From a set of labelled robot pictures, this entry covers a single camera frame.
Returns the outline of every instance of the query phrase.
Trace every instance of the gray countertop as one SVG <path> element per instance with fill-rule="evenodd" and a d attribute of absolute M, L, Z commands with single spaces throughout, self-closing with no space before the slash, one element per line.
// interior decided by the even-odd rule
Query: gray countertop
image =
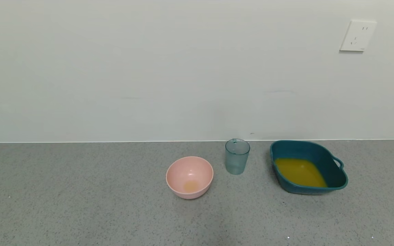
<path fill-rule="evenodd" d="M 251 142 L 229 174 L 223 142 L 0 144 L 0 246 L 394 245 L 394 140 L 318 141 L 349 183 L 290 194 L 268 167 L 271 142 Z M 169 165 L 200 156 L 208 192 L 176 197 Z"/>

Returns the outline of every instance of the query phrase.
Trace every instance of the white wall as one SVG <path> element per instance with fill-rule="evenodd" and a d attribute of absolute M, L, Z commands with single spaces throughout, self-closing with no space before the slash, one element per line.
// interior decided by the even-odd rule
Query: white wall
<path fill-rule="evenodd" d="M 394 0 L 0 0 L 0 142 L 232 137 L 394 138 Z"/>

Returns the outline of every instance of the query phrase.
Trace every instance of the dark green plastic tub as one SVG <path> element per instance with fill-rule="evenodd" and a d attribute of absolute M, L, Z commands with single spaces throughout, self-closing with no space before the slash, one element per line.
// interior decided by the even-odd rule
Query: dark green plastic tub
<path fill-rule="evenodd" d="M 322 195 L 334 190 L 341 190 L 347 185 L 347 176 L 343 171 L 343 162 L 317 143 L 293 140 L 276 141 L 270 146 L 270 158 L 281 187 L 288 192 Z M 322 174 L 328 187 L 303 186 L 289 181 L 280 173 L 275 164 L 275 160 L 278 158 L 304 159 L 312 162 Z"/>

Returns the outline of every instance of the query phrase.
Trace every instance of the clear plastic cup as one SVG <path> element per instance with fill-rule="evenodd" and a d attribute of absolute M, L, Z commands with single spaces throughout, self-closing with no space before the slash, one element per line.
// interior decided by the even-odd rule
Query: clear plastic cup
<path fill-rule="evenodd" d="M 231 139 L 226 142 L 226 170 L 234 175 L 241 174 L 246 168 L 250 145 L 242 139 Z"/>

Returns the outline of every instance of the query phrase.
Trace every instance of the electrical outlet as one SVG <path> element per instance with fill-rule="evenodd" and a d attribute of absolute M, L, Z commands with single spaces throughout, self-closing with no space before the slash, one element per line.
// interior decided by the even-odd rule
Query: electrical outlet
<path fill-rule="evenodd" d="M 352 20 L 340 50 L 365 51 L 376 27 L 376 22 Z"/>

